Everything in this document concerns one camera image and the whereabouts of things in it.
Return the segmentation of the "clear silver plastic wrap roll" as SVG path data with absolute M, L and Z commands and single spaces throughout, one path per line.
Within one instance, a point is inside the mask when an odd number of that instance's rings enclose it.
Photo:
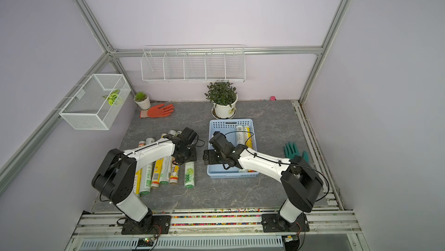
M 245 144 L 245 129 L 244 126 L 238 125 L 236 127 L 236 144 Z

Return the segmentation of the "yellow red plastic wrap roll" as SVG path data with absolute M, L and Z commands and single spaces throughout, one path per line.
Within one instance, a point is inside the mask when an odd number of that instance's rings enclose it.
M 180 171 L 180 166 L 176 165 L 175 163 L 172 163 L 172 168 L 171 168 L 171 171 L 170 171 L 169 184 L 178 184 L 179 171 Z

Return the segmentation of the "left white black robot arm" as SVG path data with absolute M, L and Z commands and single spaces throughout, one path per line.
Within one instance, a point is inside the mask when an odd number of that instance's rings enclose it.
M 107 152 L 92 179 L 92 187 L 125 215 L 121 234 L 168 233 L 171 217 L 153 216 L 152 210 L 133 191 L 134 177 L 139 170 L 165 157 L 174 157 L 179 165 L 196 161 L 196 140 L 197 133 L 185 128 L 178 136 L 166 135 L 139 148 L 126 151 L 115 148 Z

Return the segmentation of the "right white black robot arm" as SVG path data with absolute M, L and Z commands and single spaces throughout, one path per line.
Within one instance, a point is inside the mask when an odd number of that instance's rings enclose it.
M 277 215 L 262 215 L 264 232 L 307 232 L 306 213 L 312 212 L 327 179 L 310 167 L 299 155 L 278 158 L 256 152 L 244 144 L 234 146 L 226 136 L 215 132 L 209 140 L 212 146 L 203 153 L 205 165 L 219 164 L 228 169 L 252 170 L 266 175 L 283 186 L 286 200 Z

